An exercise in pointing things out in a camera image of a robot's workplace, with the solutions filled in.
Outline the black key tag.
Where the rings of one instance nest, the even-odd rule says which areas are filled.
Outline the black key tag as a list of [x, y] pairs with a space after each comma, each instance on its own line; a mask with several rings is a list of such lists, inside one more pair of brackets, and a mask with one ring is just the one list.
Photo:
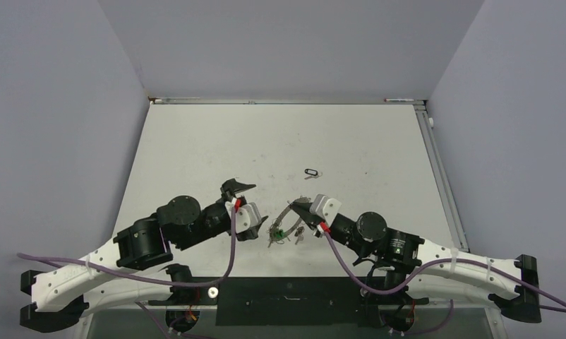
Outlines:
[[322, 172], [311, 168], [306, 168], [304, 170], [304, 173], [306, 175], [305, 179], [317, 179], [318, 177], [322, 176]]

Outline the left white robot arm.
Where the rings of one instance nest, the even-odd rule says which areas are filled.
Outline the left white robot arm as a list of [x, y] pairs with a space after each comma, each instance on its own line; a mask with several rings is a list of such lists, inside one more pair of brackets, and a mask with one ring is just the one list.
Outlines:
[[80, 259], [42, 258], [54, 270], [21, 275], [20, 288], [31, 300], [20, 310], [20, 325], [53, 333], [110, 307], [146, 301], [184, 304], [202, 290], [215, 297], [221, 279], [195, 279], [188, 266], [174, 262], [173, 250], [187, 250], [221, 234], [228, 234], [232, 244], [256, 239], [265, 218], [244, 197], [247, 190], [249, 185], [229, 179], [220, 198], [206, 207], [194, 197], [177, 196]]

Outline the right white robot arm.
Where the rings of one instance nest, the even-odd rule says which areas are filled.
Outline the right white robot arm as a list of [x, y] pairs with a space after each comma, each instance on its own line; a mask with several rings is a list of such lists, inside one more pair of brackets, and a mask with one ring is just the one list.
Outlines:
[[375, 212], [352, 220], [339, 213], [341, 203], [319, 195], [313, 203], [294, 201], [294, 211], [317, 237], [353, 251], [354, 266], [370, 261], [385, 270], [382, 288], [361, 282], [362, 290], [391, 302], [412, 299], [463, 299], [485, 304], [522, 323], [540, 323], [538, 268], [535, 257], [478, 256], [388, 227]]

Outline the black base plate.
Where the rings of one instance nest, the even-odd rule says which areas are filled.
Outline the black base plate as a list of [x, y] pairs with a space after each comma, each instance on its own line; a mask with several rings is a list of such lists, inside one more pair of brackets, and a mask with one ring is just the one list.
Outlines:
[[324, 326], [353, 323], [377, 328], [380, 310], [405, 310], [412, 304], [426, 305], [428, 298], [363, 296], [350, 278], [228, 278], [218, 286], [217, 297], [207, 289], [184, 289], [152, 306], [184, 309], [188, 306], [216, 308], [218, 326]]

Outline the marker pen at wall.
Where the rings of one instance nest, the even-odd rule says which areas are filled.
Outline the marker pen at wall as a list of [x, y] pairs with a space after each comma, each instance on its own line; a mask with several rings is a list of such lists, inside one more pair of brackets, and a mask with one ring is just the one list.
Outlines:
[[409, 102], [415, 102], [415, 99], [411, 99], [411, 98], [385, 98], [384, 102], [389, 102], [389, 103], [409, 103]]

